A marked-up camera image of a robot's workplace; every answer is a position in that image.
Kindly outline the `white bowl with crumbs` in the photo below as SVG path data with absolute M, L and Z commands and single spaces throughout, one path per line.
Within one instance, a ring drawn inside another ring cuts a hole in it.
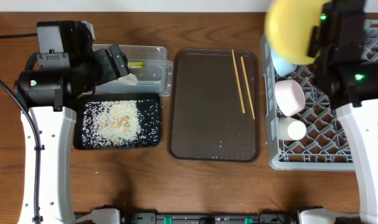
M 305 94 L 295 80 L 276 82 L 275 99 L 280 111 L 287 117 L 291 117 L 305 108 Z

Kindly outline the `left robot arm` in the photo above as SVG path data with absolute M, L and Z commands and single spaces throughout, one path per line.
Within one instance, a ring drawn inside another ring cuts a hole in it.
M 14 84 L 25 138 L 20 223 L 120 223 L 117 208 L 77 217 L 70 194 L 70 158 L 80 95 L 128 74 L 117 46 L 93 49 L 87 21 L 38 22 L 38 52 Z

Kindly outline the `yellow plastic plate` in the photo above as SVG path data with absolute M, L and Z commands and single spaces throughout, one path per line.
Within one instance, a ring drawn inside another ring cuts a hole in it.
M 308 65 L 313 27 L 320 25 L 328 0 L 274 0 L 265 17 L 265 36 L 270 47 L 285 61 Z

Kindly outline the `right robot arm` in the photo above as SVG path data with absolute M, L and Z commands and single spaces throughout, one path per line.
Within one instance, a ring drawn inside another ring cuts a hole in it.
M 378 223 L 378 62 L 362 58 L 364 1 L 306 1 L 314 20 L 307 55 L 347 137 L 361 223 Z

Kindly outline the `green snack wrapper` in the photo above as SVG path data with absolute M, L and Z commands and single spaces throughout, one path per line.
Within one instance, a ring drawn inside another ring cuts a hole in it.
M 128 68 L 143 68 L 145 66 L 144 62 L 128 62 Z

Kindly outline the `white paper cup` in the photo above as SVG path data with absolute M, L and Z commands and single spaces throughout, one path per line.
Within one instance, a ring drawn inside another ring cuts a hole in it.
M 279 134 L 282 141 L 297 141 L 305 137 L 306 125 L 291 117 L 281 117 L 279 122 Z

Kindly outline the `light blue bowl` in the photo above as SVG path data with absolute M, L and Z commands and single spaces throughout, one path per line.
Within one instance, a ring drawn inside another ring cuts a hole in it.
M 287 62 L 273 49 L 271 49 L 271 59 L 273 66 L 275 67 L 275 71 L 277 72 L 279 77 L 284 77 L 297 69 L 297 65 Z

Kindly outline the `white tissue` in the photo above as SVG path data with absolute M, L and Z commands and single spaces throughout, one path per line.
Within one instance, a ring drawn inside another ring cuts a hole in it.
M 116 80 L 117 83 L 121 83 L 122 85 L 136 85 L 138 82 L 138 78 L 135 74 L 128 74 Z

